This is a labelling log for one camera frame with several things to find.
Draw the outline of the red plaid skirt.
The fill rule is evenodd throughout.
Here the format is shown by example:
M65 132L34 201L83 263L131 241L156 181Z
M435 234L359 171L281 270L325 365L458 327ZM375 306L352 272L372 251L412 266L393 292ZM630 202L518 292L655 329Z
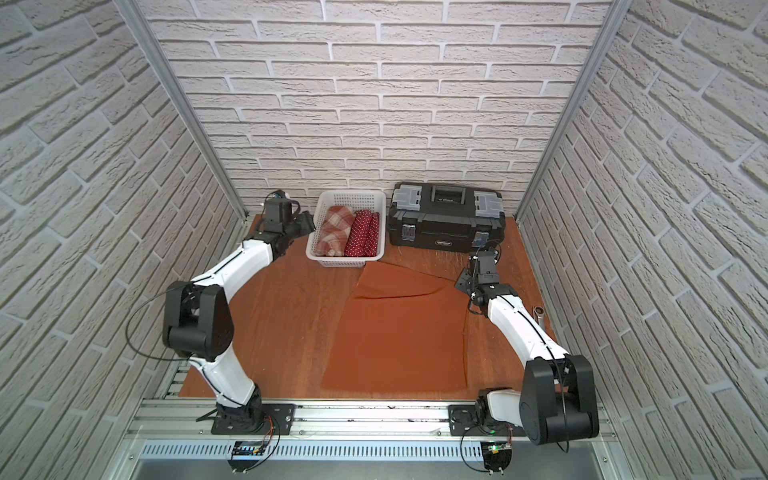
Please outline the red plaid skirt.
M343 257L355 221L354 211L347 206L331 206L325 215L314 247L320 257Z

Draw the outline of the red polka dot skirt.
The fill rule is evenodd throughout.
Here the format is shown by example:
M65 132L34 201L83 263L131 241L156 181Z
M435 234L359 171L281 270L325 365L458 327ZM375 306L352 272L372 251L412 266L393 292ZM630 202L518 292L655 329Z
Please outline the red polka dot skirt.
M359 210L355 214L344 255L346 257L374 257L378 253L380 215L372 210Z

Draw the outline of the orange skirt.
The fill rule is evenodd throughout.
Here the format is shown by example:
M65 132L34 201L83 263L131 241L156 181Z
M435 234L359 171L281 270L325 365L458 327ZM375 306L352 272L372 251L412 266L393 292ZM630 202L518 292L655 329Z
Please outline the orange skirt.
M367 264L345 304L322 387L382 395L465 389L466 314L467 297L452 281Z

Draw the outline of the white plastic basket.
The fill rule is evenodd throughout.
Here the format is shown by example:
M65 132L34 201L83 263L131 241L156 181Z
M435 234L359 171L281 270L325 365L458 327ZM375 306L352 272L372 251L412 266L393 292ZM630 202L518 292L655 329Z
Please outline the white plastic basket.
M324 222L327 210L331 206L347 206L356 214L359 210L372 210L380 215L380 230L378 241L378 253L374 257L320 257L314 254L317 236ZM367 262L379 260L385 250L385 195L375 190L330 190L323 192L317 202L314 222L318 227L315 233L309 237L306 254L310 260L317 261L324 267L357 268L363 267Z

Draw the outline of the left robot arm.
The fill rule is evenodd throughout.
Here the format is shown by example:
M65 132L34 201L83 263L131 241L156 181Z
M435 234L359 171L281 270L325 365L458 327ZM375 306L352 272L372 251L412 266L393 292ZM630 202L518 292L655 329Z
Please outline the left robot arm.
M164 293L162 342L195 367L215 394L215 409L200 418L214 421L214 435L273 429L260 389L235 354L229 303L294 240L314 231L311 214L284 191L275 190L265 198L254 231L233 253L192 280L172 283Z

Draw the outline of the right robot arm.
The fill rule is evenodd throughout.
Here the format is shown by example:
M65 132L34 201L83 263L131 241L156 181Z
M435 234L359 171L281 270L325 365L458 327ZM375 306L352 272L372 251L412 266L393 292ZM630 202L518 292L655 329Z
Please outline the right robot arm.
M469 257L456 288L469 297L469 309L490 320L524 367L522 387L482 390L476 401L480 427L517 426L537 445L595 438L599 416L594 372L589 360L554 341L525 308L514 289L500 282L497 252Z

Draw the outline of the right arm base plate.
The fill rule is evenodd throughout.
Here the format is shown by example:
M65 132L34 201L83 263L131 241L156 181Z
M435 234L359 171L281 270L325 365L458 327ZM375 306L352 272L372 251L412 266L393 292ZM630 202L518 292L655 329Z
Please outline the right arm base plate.
M506 437L509 433L513 438L526 439L521 426L491 418L484 410L478 412L475 404L450 404L447 407L448 425L452 437L494 436Z

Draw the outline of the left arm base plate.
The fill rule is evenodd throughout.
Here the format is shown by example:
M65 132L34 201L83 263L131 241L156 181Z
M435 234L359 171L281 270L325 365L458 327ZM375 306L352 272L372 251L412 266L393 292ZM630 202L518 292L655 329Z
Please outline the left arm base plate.
M296 404L267 403L257 407L225 407L216 405L211 433L213 435L288 435Z

